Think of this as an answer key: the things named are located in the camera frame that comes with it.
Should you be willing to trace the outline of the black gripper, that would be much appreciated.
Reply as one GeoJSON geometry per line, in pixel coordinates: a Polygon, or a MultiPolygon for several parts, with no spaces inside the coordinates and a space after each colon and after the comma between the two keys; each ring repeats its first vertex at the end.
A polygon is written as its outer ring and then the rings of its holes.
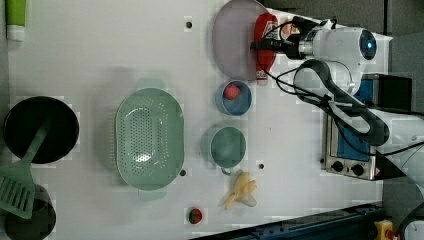
{"type": "MultiPolygon", "coordinates": [[[[291,45],[288,47],[288,51],[286,52],[286,56],[289,59],[304,58],[304,56],[299,52],[299,43],[316,26],[316,22],[298,16],[294,16],[291,20],[287,21],[285,28],[288,30],[288,37],[286,40],[291,42],[291,45]]],[[[281,40],[264,39],[252,42],[250,48],[256,50],[286,51],[287,44],[281,40]]]]}

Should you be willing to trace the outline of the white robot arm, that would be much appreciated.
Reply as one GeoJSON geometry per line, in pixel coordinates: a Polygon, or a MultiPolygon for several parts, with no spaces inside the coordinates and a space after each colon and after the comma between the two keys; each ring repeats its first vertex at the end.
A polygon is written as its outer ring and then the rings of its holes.
{"type": "Polygon", "coordinates": [[[274,57],[282,53],[302,64],[293,69],[293,81],[275,81],[279,88],[315,105],[334,121],[373,146],[399,168],[419,189],[423,188],[423,115],[401,110],[367,107],[354,97],[367,66],[375,62],[377,41],[370,31],[339,27],[334,20],[316,23],[301,17],[290,21],[299,32],[286,39],[277,35],[270,14],[256,20],[250,48],[274,57]]]}

